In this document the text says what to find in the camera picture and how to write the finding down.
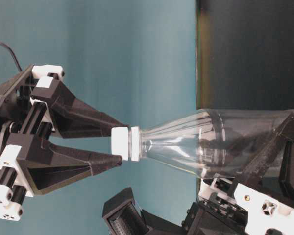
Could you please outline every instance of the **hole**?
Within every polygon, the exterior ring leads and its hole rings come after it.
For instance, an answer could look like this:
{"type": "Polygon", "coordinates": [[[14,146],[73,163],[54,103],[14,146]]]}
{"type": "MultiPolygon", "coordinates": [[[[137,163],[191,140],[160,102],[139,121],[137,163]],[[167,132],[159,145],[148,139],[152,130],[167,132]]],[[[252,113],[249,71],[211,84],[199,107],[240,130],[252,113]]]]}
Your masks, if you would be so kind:
{"type": "Polygon", "coordinates": [[[270,201],[265,201],[261,207],[261,211],[265,214],[265,215],[269,215],[269,216],[272,216],[275,209],[277,208],[278,206],[270,201]]]}
{"type": "Polygon", "coordinates": [[[283,235],[279,230],[277,229],[268,229],[266,231],[266,235],[283,235]]]}
{"type": "Polygon", "coordinates": [[[249,202],[250,201],[250,196],[249,195],[245,195],[244,196],[244,199],[245,199],[245,201],[248,201],[249,202]]]}

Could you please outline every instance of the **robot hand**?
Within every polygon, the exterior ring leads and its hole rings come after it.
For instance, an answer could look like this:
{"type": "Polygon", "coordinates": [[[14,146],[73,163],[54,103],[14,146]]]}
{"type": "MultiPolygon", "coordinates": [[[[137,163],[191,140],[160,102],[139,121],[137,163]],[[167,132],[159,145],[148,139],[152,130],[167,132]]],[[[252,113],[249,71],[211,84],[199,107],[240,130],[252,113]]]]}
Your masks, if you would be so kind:
{"type": "Polygon", "coordinates": [[[121,156],[57,146],[105,137],[124,124],[77,99],[61,66],[29,66],[0,85],[0,218],[18,221],[25,196],[46,194],[120,166],[121,156]]]}

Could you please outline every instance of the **bottle cap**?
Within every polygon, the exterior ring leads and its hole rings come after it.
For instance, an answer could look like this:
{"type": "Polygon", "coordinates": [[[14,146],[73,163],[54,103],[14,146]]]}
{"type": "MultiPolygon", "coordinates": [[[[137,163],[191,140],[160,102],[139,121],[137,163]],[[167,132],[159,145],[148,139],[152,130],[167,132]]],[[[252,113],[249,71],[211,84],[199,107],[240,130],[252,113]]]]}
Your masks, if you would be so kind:
{"type": "Polygon", "coordinates": [[[122,159],[128,160],[128,128],[114,127],[111,130],[111,153],[121,155],[122,159]]]}

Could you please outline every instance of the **white plastic connector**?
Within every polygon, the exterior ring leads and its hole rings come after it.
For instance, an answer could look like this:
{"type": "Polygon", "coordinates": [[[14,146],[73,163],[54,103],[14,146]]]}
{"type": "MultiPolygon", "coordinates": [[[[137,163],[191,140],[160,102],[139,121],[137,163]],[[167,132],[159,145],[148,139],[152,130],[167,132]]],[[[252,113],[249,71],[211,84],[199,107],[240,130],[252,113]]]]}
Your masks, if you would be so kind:
{"type": "Polygon", "coordinates": [[[294,209],[278,200],[238,184],[234,192],[237,204],[248,211],[245,232],[265,235],[268,229],[294,235],[294,209]]]}
{"type": "Polygon", "coordinates": [[[14,184],[25,187],[27,190],[26,196],[33,197],[34,196],[33,190],[31,189],[24,173],[22,172],[20,168],[20,165],[18,164],[16,160],[21,148],[22,147],[19,145],[12,145],[12,144],[7,145],[0,157],[0,169],[2,169],[2,167],[4,166],[14,168],[17,173],[17,177],[14,184]]]}
{"type": "Polygon", "coordinates": [[[39,79],[37,82],[36,87],[42,87],[42,88],[49,88],[52,83],[53,77],[44,76],[39,79]]]}
{"type": "Polygon", "coordinates": [[[56,73],[59,76],[60,81],[63,82],[64,71],[62,66],[58,65],[42,65],[42,66],[33,66],[31,71],[35,79],[41,79],[46,77],[48,73],[56,73]]]}
{"type": "Polygon", "coordinates": [[[111,153],[120,155],[123,160],[128,160],[128,128],[114,127],[111,130],[111,153]]]}
{"type": "Polygon", "coordinates": [[[0,185],[0,204],[2,206],[7,206],[13,196],[12,190],[5,185],[0,185]]]}
{"type": "Polygon", "coordinates": [[[0,204],[0,219],[19,221],[23,213],[23,207],[16,202],[10,202],[8,206],[0,204]]]}

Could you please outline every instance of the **black panel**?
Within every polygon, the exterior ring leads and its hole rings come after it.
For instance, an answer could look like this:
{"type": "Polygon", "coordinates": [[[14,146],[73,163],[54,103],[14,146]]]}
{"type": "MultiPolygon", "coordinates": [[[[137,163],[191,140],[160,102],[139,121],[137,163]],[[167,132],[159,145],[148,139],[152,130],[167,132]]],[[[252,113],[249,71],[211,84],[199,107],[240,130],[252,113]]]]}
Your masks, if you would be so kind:
{"type": "Polygon", "coordinates": [[[294,0],[198,4],[200,106],[294,109],[294,0]]]}

